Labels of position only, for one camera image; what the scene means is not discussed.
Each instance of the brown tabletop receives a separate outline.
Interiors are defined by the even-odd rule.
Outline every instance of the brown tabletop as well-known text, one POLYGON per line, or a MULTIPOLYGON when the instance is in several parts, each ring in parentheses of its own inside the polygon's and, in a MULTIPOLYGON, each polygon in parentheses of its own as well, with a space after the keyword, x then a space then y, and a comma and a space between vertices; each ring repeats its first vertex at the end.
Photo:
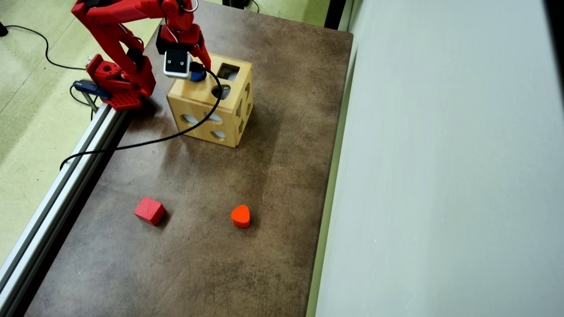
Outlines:
MULTIPOLYGON (((210 52, 253 63, 235 149, 179 137, 114 153, 29 316, 303 316, 353 36, 200 1, 210 52), (167 210, 153 227, 133 210, 167 210), (247 229, 233 208, 246 204, 247 229)), ((120 145, 177 132, 155 36, 157 87, 120 145)))

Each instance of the square hole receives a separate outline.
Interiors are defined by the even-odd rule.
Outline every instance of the square hole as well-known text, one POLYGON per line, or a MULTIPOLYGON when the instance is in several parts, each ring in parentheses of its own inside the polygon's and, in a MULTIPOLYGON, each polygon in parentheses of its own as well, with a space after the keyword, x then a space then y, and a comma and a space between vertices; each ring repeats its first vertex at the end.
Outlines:
POLYGON ((238 73, 239 73, 239 67, 229 64, 221 64, 217 77, 229 81, 235 81, 238 73))

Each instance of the circular hole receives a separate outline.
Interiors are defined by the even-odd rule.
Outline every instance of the circular hole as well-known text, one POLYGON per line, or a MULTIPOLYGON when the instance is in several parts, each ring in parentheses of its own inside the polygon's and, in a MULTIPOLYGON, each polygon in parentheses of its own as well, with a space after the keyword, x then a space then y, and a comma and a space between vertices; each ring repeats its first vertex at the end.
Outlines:
POLYGON ((184 114, 184 115, 181 115, 181 118, 182 118, 183 121, 189 122, 193 125, 198 123, 198 120, 196 120, 196 118, 192 117, 191 115, 184 114))
POLYGON ((212 131, 210 133, 213 137, 215 137, 216 139, 218 139, 220 141, 223 141, 223 138, 225 138, 225 133, 223 133, 221 131, 212 131))
MULTIPOLYGON (((229 93, 231 92, 231 87, 229 87, 229 85, 221 85, 221 100, 224 100, 225 98, 227 98, 227 96, 229 96, 229 93)), ((211 90, 211 94, 214 97, 218 97, 219 96, 219 87, 216 86, 211 90)))
POLYGON ((218 116, 215 113, 212 113, 211 116, 209 117, 209 119, 211 122, 215 123, 215 124, 220 124, 221 122, 223 122, 223 120, 221 119, 220 116, 218 116))

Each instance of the cable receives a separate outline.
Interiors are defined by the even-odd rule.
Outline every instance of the cable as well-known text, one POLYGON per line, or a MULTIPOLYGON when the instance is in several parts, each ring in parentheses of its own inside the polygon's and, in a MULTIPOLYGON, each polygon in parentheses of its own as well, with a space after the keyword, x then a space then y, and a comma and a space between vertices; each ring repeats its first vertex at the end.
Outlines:
POLYGON ((78 99, 72 94, 72 89, 73 89, 73 87, 74 87, 74 86, 71 86, 71 87, 69 88, 69 93, 70 93, 71 97, 72 97, 74 100, 80 102, 80 103, 83 104, 83 105, 88 105, 87 103, 78 100, 78 99))
POLYGON ((292 19, 289 19, 289 18, 287 18, 287 17, 283 17, 282 14, 280 14, 280 10, 277 10, 277 13, 278 13, 278 17, 281 17, 281 18, 284 19, 284 20, 293 21, 292 19))
MULTIPOLYGON (((83 102, 83 101, 81 101, 81 100, 78 100, 78 99, 73 95, 73 93, 72 93, 73 87, 74 87, 74 85, 69 88, 69 93, 70 93, 71 97, 72 97, 74 100, 80 102, 80 103, 83 104, 83 105, 90 106, 88 103, 85 103, 85 102, 83 102)), ((94 103, 96 103, 96 100, 98 100, 98 96, 96 96, 96 98, 94 98, 94 103)))
POLYGON ((258 6, 258 4, 254 0, 251 0, 251 1, 254 3, 254 5, 257 6, 257 13, 259 13, 261 11, 261 8, 258 6))
MULTIPOLYGON (((219 82, 219 79, 217 78, 217 76, 216 76, 212 71, 210 71, 209 69, 205 68, 203 65, 201 65, 201 64, 199 64, 199 63, 192 62, 192 63, 190 63, 190 67, 192 68, 192 65, 196 65, 196 64, 199 65, 199 66, 197 66, 197 67, 200 67, 200 66, 201 66, 201 70, 202 70, 202 71, 206 71, 207 73, 209 73, 209 74, 215 79, 215 82, 217 83, 218 87, 221 87, 221 83, 219 82)), ((199 70, 199 69, 195 69, 194 72, 201 73, 201 71, 198 71, 198 70, 199 70)), ((153 144, 153 143, 157 143, 157 142, 163 142, 163 141, 167 141, 167 140, 170 140, 170 139, 179 137, 180 135, 183 135, 183 134, 185 134, 185 133, 188 133, 188 132, 194 130, 195 128, 197 128, 197 127, 199 127, 201 124, 203 124, 207 119, 209 119, 209 117, 212 116, 213 112, 215 111, 215 109, 216 109, 217 106, 219 105, 219 101, 220 101, 220 100, 221 100, 221 94, 218 94, 218 95, 217 95, 217 100, 215 101, 215 105, 213 106, 213 108, 211 109, 211 111, 210 111, 200 122, 196 123, 195 125, 193 125, 193 126, 187 128, 187 129, 185 129, 185 130, 183 130, 183 131, 180 131, 180 132, 178 132, 178 133, 175 133, 175 134, 173 134, 173 135, 169 135, 168 137, 164 137, 164 138, 161 138, 161 139, 156 139, 156 140, 151 140, 151 141, 146 141, 146 142, 141 142, 141 143, 136 143, 136 144, 130 144, 130 145, 128 145, 128 146, 114 147, 114 148, 106 148, 106 149, 97 149, 97 150, 94 150, 94 151, 79 152, 79 153, 73 154, 73 155, 71 155, 71 156, 65 158, 65 160, 61 163, 61 166, 60 166, 60 169, 59 169, 59 170, 63 169, 63 165, 64 165, 68 160, 70 160, 70 159, 72 159, 72 158, 74 158, 74 157, 77 157, 77 156, 82 156, 82 155, 86 155, 86 154, 99 154, 99 153, 106 153, 106 152, 114 152, 114 151, 119 151, 119 150, 122 150, 122 149, 128 149, 128 148, 146 146, 146 145, 149 145, 149 144, 153 144)))
POLYGON ((184 10, 188 13, 192 13, 192 12, 194 12, 198 9, 198 5, 199 5, 198 0, 196 0, 196 6, 194 8, 192 8, 192 10, 186 10, 184 7, 181 7, 181 8, 182 8, 182 10, 184 10))
POLYGON ((21 26, 19 26, 19 25, 6 25, 6 28, 20 28, 20 29, 28 30, 28 31, 30 31, 30 32, 33 32, 33 33, 35 33, 35 34, 41 36, 41 37, 45 40, 45 43, 47 44, 47 47, 45 48, 45 58, 47 59, 47 61, 48 61, 49 63, 51 63, 51 64, 53 64, 53 65, 55 65, 55 66, 58 66, 58 67, 62 67, 62 68, 66 68, 66 69, 76 69, 76 70, 78 70, 78 71, 84 71, 84 70, 86 69, 85 67, 84 67, 84 68, 79 68, 79 67, 64 66, 64 65, 61 65, 61 64, 57 64, 57 63, 53 62, 52 60, 50 60, 50 59, 49 59, 49 56, 47 55, 47 53, 49 52, 49 41, 47 40, 46 37, 43 36, 43 34, 37 32, 37 31, 34 31, 34 30, 32 30, 32 29, 28 29, 28 28, 25 28, 25 27, 21 27, 21 26))

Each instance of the white wall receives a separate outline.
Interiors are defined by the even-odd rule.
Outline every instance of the white wall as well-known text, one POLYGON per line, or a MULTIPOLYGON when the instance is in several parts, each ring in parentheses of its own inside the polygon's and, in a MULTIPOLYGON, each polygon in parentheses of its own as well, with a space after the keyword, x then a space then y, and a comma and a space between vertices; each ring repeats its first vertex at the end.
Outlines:
POLYGON ((317 316, 563 316, 564 113, 541 1, 357 5, 317 316))

